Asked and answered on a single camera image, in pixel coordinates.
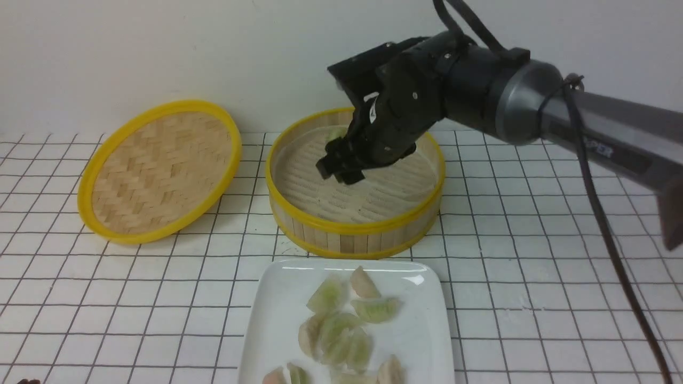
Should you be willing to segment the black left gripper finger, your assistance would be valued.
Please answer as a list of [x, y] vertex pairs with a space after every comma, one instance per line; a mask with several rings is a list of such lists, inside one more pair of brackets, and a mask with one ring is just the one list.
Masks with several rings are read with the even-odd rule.
[[325, 154], [316, 163], [315, 167], [323, 180], [331, 177], [336, 178], [338, 160], [340, 158], [353, 158], [348, 139], [341, 138], [327, 142], [324, 146]]

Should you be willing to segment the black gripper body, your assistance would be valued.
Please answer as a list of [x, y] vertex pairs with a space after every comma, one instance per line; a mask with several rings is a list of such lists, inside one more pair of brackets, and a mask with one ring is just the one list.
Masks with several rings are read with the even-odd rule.
[[350, 150], [364, 169], [388, 167], [411, 155], [434, 124], [464, 123], [463, 64], [467, 39], [427, 37], [381, 68], [383, 90], [366, 95], [350, 124]]

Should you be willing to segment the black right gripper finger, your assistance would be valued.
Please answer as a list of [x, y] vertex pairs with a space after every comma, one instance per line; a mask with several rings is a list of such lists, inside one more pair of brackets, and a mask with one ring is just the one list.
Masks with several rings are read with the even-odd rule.
[[340, 158], [338, 160], [337, 182], [344, 185], [354, 185], [364, 179], [363, 163], [358, 158]]

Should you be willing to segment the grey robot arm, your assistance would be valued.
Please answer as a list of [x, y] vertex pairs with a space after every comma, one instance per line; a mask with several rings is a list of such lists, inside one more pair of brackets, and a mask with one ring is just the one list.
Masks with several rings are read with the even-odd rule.
[[412, 155], [448, 119], [510, 145], [544, 139], [655, 193], [663, 243], [681, 245], [682, 116], [676, 111], [576, 89], [578, 78], [502, 55], [447, 33], [389, 42], [329, 66], [355, 107], [342, 138], [325, 146], [324, 179], [352, 185], [363, 171]]

